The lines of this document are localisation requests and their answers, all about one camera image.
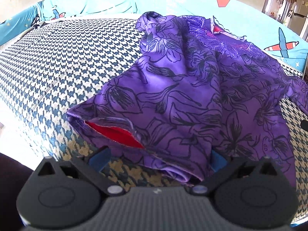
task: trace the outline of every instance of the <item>houndstooth fabric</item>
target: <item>houndstooth fabric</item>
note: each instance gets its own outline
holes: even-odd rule
[[[47,24],[0,53],[0,96],[20,119],[17,127],[38,156],[68,160],[72,154],[91,153],[91,147],[68,124],[65,112],[96,94],[141,55],[142,35],[135,23],[93,19]],[[287,75],[302,76],[280,63]],[[281,100],[281,109],[296,159],[297,221],[308,214],[308,133],[300,128],[307,117],[288,99]],[[178,185],[156,171],[125,165],[119,159],[113,159],[103,174],[126,190]]]

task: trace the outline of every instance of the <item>lace trim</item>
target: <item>lace trim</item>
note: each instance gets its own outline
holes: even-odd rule
[[[197,16],[187,16],[188,28],[204,47],[218,51],[231,58],[239,58],[240,55],[248,55],[258,59],[264,56],[264,52],[253,43],[246,40],[246,36],[238,37],[227,32],[215,18],[205,19]]]

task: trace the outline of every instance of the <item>round button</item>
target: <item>round button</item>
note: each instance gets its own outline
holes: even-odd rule
[[[116,195],[116,194],[122,193],[123,188],[117,185],[113,185],[113,186],[109,186],[107,191],[109,194]]]
[[[266,187],[249,187],[242,191],[241,199],[252,207],[268,207],[277,200],[276,193]]]
[[[75,193],[66,187],[50,187],[42,191],[38,200],[49,208],[61,208],[71,204],[75,199]]]
[[[195,194],[205,194],[208,191],[208,188],[203,185],[197,185],[192,188]]]

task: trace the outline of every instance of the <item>purple shirt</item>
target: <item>purple shirt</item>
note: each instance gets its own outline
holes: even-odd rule
[[[279,100],[288,97],[308,114],[308,87],[299,77],[213,18],[148,12],[136,28],[145,33],[143,55],[67,112],[87,142],[185,183],[213,173],[212,148],[252,160],[270,156],[296,186]],[[145,149],[112,141],[85,121],[126,129]]]

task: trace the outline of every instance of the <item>red lining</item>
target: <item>red lining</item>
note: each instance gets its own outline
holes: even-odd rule
[[[220,27],[218,27],[217,25],[214,25],[214,29],[213,32],[215,33],[220,33],[220,32],[224,32],[224,30],[222,30]]]
[[[97,132],[99,132],[100,134],[120,144],[129,146],[129,147],[144,148],[142,144],[139,143],[133,137],[133,135],[126,129],[122,129],[119,127],[113,127],[113,126],[104,127],[104,126],[100,126],[92,122],[85,122],[85,123],[88,124],[94,130],[96,130]]]

